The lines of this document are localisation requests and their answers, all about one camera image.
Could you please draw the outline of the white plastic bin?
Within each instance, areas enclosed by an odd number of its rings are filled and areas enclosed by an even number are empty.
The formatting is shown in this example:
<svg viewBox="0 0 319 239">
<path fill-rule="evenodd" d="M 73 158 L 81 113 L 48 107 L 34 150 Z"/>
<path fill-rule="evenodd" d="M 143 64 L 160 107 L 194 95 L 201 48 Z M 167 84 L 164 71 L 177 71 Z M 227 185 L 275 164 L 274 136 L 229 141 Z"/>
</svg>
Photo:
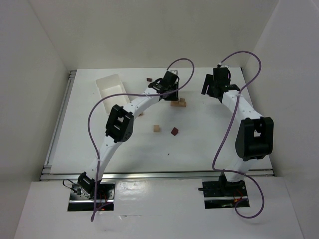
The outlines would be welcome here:
<svg viewBox="0 0 319 239">
<path fill-rule="evenodd" d="M 96 80 L 101 98 L 116 94 L 125 94 L 126 90 L 118 74 L 113 74 Z M 103 100 L 106 114 L 109 115 L 114 105 L 124 106 L 129 103 L 127 95 L 113 96 Z"/>
</svg>

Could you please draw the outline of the long light wood block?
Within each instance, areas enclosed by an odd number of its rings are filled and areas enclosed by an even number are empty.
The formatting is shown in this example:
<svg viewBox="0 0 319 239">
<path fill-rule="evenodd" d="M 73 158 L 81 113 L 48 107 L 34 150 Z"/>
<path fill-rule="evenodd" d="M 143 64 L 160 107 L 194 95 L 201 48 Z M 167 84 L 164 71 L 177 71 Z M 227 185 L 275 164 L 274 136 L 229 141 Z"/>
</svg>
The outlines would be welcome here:
<svg viewBox="0 0 319 239">
<path fill-rule="evenodd" d="M 180 102 L 180 101 L 171 101 L 170 106 L 171 107 L 186 107 L 186 102 Z"/>
</svg>

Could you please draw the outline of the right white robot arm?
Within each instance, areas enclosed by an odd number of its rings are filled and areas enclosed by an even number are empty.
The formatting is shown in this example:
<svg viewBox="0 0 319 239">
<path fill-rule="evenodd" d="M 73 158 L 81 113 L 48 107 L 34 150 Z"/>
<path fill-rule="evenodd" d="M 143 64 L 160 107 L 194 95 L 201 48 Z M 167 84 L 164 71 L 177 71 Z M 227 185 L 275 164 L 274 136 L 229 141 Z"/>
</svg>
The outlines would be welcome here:
<svg viewBox="0 0 319 239">
<path fill-rule="evenodd" d="M 226 67 L 214 68 L 212 75 L 206 75 L 201 93 L 218 99 L 239 123 L 235 140 L 237 156 L 222 170 L 228 182 L 237 183 L 253 164 L 272 153 L 274 121 L 254 110 L 241 95 L 239 87 L 231 84 L 231 73 Z"/>
</svg>

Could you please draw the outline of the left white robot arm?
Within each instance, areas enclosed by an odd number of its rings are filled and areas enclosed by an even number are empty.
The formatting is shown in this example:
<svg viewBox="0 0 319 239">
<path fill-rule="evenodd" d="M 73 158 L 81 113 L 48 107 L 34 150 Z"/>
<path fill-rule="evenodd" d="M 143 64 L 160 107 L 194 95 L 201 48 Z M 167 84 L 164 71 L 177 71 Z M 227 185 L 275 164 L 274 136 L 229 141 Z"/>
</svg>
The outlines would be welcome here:
<svg viewBox="0 0 319 239">
<path fill-rule="evenodd" d="M 97 156 L 88 170 L 80 174 L 78 184 L 82 190 L 93 198 L 96 185 L 102 180 L 104 170 L 118 147 L 133 134 L 134 120 L 147 108 L 160 100 L 178 95 L 178 75 L 167 71 L 162 78 L 150 83 L 142 94 L 135 94 L 131 102 L 120 106 L 115 104 L 106 122 L 105 137 L 98 149 Z"/>
</svg>

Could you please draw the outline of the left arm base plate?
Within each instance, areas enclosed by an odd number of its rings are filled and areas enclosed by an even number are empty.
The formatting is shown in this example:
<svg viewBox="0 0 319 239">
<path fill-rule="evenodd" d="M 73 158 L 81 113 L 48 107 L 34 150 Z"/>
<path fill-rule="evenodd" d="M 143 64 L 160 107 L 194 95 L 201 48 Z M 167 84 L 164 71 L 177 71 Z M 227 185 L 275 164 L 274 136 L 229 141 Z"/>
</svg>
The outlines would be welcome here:
<svg viewBox="0 0 319 239">
<path fill-rule="evenodd" d="M 94 209 L 94 194 L 92 196 L 85 193 L 80 186 L 70 179 L 64 179 L 62 185 L 70 189 L 70 197 L 68 203 L 69 212 L 85 212 Z M 97 190 L 96 207 L 98 211 L 114 210 L 115 184 L 100 184 Z"/>
</svg>

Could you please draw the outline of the dark red wood cube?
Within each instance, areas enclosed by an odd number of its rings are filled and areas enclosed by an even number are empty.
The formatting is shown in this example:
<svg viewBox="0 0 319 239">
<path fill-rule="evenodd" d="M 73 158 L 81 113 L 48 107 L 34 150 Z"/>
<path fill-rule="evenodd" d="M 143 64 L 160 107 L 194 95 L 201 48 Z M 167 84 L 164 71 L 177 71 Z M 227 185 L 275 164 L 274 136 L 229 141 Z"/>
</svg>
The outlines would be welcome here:
<svg viewBox="0 0 319 239">
<path fill-rule="evenodd" d="M 174 127 L 174 128 L 172 129 L 172 131 L 171 131 L 171 134 L 174 135 L 174 136 L 176 136 L 176 135 L 178 134 L 178 132 L 179 132 L 179 130 L 178 130 L 176 127 Z"/>
</svg>

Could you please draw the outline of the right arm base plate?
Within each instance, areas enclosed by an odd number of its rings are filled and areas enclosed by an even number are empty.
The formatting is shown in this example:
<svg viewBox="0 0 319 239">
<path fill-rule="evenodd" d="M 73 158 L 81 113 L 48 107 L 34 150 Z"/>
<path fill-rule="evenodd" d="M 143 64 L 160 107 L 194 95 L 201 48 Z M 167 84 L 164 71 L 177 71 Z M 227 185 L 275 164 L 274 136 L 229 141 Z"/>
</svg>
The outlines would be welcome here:
<svg viewBox="0 0 319 239">
<path fill-rule="evenodd" d="M 203 181 L 198 191 L 203 194 L 205 209 L 226 209 L 250 207 L 246 184 L 227 182 L 222 178 L 218 181 Z"/>
</svg>

